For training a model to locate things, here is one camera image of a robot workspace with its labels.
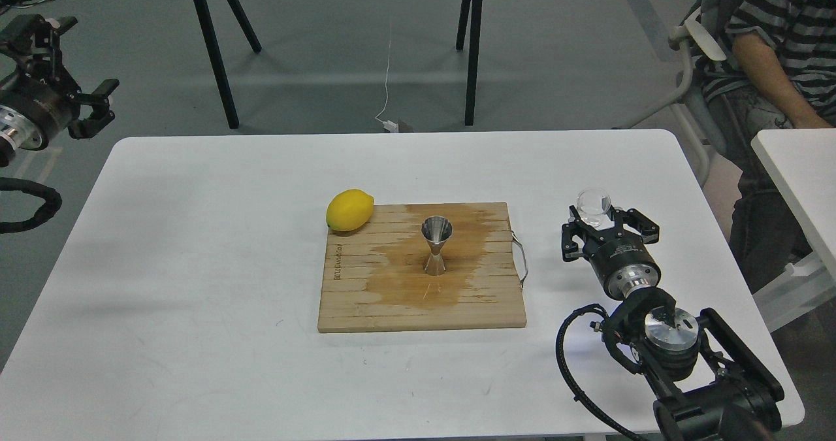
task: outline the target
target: gray chair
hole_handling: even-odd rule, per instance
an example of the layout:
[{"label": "gray chair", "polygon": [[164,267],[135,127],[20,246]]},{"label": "gray chair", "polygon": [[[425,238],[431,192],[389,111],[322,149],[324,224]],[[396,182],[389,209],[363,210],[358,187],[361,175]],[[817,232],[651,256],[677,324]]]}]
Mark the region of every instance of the gray chair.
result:
[{"label": "gray chair", "polygon": [[686,137],[684,141],[690,144],[698,155],[698,161],[693,168],[700,186],[705,185],[711,166],[711,159],[705,150],[701,134],[705,135],[708,143],[720,155],[726,153],[726,138],[708,111],[708,105],[702,96],[702,80],[694,70],[695,62],[701,56],[715,61],[726,59],[726,54],[716,42],[716,38],[742,2],[743,0],[696,1],[688,16],[679,26],[672,28],[668,37],[671,48],[681,55],[682,72],[677,77],[677,87],[618,127],[630,129],[658,111],[666,107],[671,108],[682,125]]}]

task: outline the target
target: floor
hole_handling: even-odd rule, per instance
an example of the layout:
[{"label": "floor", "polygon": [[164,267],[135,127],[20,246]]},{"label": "floor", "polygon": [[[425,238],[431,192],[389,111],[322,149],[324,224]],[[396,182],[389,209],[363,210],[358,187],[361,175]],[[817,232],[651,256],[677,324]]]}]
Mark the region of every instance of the floor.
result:
[{"label": "floor", "polygon": [[[374,117],[384,107],[380,119],[415,131],[606,129],[672,89],[679,64],[666,34],[695,0],[485,0],[472,127],[463,126],[468,60],[453,48],[460,0],[241,1],[262,54],[251,53],[226,1],[209,0],[242,120],[237,131],[227,129],[191,0],[60,0],[29,10],[77,16],[62,49],[82,88],[104,78],[121,84],[117,118],[98,137],[62,135],[3,170],[56,188],[65,202],[50,223],[0,236],[0,367],[120,139],[382,133]],[[0,16],[0,24],[19,13]],[[0,60],[0,74],[11,70],[11,60]],[[679,131],[669,112],[637,128]],[[705,187],[726,233],[735,175],[715,157]],[[37,206],[0,194],[4,221]],[[834,315],[831,302],[773,334],[807,409],[806,420],[778,439],[823,439],[836,429]]]}]

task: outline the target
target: lemon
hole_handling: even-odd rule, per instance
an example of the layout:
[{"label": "lemon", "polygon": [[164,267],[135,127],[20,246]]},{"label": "lemon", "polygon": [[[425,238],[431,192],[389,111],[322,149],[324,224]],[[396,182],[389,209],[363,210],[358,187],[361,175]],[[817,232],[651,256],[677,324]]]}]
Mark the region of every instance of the lemon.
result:
[{"label": "lemon", "polygon": [[325,212],[325,223],[332,230],[347,232],[367,223],[374,211],[374,198],[365,191],[349,189],[337,194]]}]

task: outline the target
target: clear glass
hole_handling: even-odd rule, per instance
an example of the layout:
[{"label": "clear glass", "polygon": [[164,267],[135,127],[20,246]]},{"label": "clear glass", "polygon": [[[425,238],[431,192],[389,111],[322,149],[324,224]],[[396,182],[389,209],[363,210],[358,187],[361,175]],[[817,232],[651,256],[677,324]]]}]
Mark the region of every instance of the clear glass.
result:
[{"label": "clear glass", "polygon": [[612,221],[607,216],[607,211],[612,207],[609,194],[604,188],[586,188],[577,194],[575,201],[577,213],[581,220],[595,227],[595,229],[608,229]]}]

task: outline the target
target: white desk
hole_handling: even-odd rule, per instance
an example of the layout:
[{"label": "white desk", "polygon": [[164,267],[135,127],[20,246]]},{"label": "white desk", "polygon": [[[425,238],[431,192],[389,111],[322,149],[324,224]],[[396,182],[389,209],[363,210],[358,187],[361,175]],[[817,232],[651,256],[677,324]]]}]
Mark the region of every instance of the white desk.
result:
[{"label": "white desk", "polygon": [[770,331],[836,296],[836,131],[768,129],[752,140],[813,253],[755,294]]},{"label": "white desk", "polygon": [[[665,131],[123,140],[0,375],[4,441],[353,439],[610,433],[576,402],[555,334],[603,294],[560,259],[574,196],[606,188],[660,224],[661,284],[713,306],[803,405],[673,135]],[[505,201],[526,246],[524,329],[317,333],[325,207]],[[656,431],[644,378],[579,322],[588,395]],[[710,381],[704,364],[684,389]]]}]

